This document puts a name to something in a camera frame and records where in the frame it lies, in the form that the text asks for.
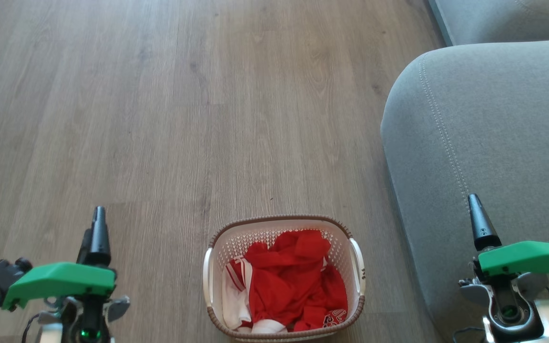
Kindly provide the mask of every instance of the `red clothing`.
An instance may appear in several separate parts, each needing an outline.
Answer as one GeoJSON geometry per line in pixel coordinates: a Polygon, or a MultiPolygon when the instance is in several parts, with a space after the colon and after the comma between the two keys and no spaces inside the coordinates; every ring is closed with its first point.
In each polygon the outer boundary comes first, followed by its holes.
{"type": "Polygon", "coordinates": [[[284,232],[270,249],[265,243],[253,243],[244,256],[253,268],[251,321],[295,324],[294,331],[333,325],[332,318],[344,321],[348,311],[344,282],[333,266],[323,268],[329,248],[318,230],[284,232]]]}

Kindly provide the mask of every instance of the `clothing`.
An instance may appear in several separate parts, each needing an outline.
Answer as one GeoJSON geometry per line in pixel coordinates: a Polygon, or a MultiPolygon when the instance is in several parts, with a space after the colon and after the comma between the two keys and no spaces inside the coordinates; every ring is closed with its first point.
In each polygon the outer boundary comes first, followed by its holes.
{"type": "Polygon", "coordinates": [[[251,284],[251,265],[242,256],[237,256],[224,267],[222,273],[222,310],[224,323],[237,330],[243,322],[251,322],[249,293],[246,284],[251,284]]]}
{"type": "Polygon", "coordinates": [[[330,247],[318,230],[284,232],[270,248],[263,242],[253,243],[244,258],[233,259],[224,270],[226,325],[276,333],[344,321],[348,311],[345,285],[336,268],[327,264],[330,247]]]}

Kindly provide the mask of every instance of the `fabric upholstery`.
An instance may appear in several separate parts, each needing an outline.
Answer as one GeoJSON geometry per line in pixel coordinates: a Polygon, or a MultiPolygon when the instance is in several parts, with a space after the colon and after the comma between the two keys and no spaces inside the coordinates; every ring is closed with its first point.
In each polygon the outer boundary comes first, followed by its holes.
{"type": "Polygon", "coordinates": [[[453,45],[549,40],[549,0],[430,0],[453,45]]]}
{"type": "Polygon", "coordinates": [[[484,312],[456,284],[476,254],[469,193],[502,243],[549,241],[549,41],[423,54],[391,89],[381,135],[418,282],[449,339],[484,312]]]}

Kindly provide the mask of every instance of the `teal part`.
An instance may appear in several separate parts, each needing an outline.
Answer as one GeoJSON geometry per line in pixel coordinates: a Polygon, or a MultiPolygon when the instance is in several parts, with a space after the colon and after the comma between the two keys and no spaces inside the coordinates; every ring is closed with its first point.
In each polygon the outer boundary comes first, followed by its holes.
{"type": "Polygon", "coordinates": [[[109,297],[115,288],[115,273],[109,269],[70,262],[40,265],[9,288],[2,308],[24,308],[29,300],[83,294],[109,297]]]}
{"type": "Polygon", "coordinates": [[[482,252],[478,260],[488,276],[527,272],[549,274],[549,243],[518,242],[482,252]]]}

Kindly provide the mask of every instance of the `basket handle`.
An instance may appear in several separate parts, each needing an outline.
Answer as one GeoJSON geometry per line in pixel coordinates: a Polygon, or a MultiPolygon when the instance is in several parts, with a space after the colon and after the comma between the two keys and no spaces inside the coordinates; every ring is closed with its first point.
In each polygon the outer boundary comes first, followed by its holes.
{"type": "Polygon", "coordinates": [[[213,303],[213,297],[211,297],[211,289],[209,287],[209,276],[211,273],[211,252],[213,251],[213,248],[208,248],[207,252],[204,254],[204,262],[203,262],[203,294],[204,294],[204,302],[207,305],[207,308],[212,307],[211,304],[213,303]]]}
{"type": "Polygon", "coordinates": [[[357,267],[357,276],[359,277],[359,295],[366,293],[366,267],[364,266],[364,256],[361,254],[359,244],[353,238],[349,238],[351,243],[351,256],[355,259],[355,267],[357,267]]]}

